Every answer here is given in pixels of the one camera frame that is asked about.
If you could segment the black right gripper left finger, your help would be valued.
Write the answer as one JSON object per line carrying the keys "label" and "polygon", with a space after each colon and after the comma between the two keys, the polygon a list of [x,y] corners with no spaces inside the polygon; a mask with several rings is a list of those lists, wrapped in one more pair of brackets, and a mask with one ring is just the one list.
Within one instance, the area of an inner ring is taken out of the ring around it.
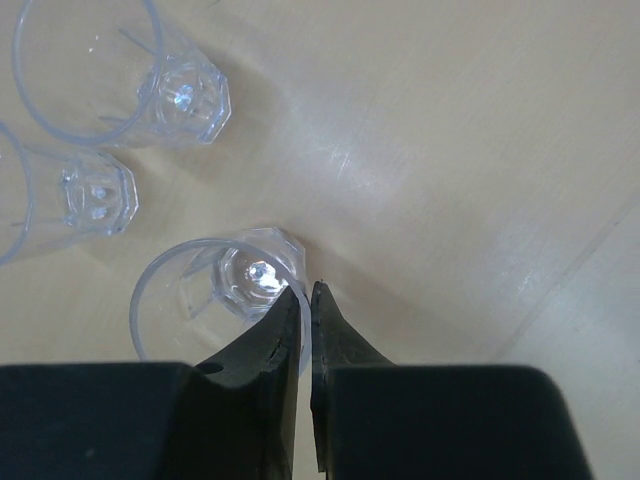
{"label": "black right gripper left finger", "polygon": [[5,479],[288,479],[301,340],[286,289],[207,360],[9,365]]}

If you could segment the clear faceted glass two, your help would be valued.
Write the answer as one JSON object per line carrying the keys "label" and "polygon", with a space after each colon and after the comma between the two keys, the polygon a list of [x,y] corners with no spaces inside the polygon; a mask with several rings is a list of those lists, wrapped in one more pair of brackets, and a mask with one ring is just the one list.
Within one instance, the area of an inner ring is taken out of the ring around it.
{"label": "clear faceted glass two", "polygon": [[306,252],[277,227],[187,241],[158,256],[134,287],[129,330],[142,361],[195,365],[256,327],[281,294],[300,305],[299,368],[311,359]]}

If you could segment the clear faceted glass one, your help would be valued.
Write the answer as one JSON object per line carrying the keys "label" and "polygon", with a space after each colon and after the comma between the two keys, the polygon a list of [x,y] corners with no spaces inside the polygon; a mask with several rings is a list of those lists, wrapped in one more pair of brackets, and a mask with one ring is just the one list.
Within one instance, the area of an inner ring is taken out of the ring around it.
{"label": "clear faceted glass one", "polygon": [[139,208],[134,175],[87,148],[22,142],[1,125],[1,264],[122,233]]}

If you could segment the clear faceted glass six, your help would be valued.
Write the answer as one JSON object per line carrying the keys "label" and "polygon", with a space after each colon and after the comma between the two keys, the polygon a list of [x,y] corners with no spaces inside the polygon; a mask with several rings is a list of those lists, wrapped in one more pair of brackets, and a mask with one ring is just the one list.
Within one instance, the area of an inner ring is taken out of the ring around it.
{"label": "clear faceted glass six", "polygon": [[154,1],[26,1],[12,67],[31,117],[78,146],[210,144],[228,80]]}

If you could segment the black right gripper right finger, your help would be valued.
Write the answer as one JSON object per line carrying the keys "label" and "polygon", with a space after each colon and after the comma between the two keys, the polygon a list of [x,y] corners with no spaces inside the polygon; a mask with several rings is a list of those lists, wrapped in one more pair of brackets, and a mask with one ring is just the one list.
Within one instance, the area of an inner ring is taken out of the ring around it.
{"label": "black right gripper right finger", "polygon": [[329,479],[589,479],[565,399],[522,365],[389,361],[344,318],[329,286],[311,297],[311,411]]}

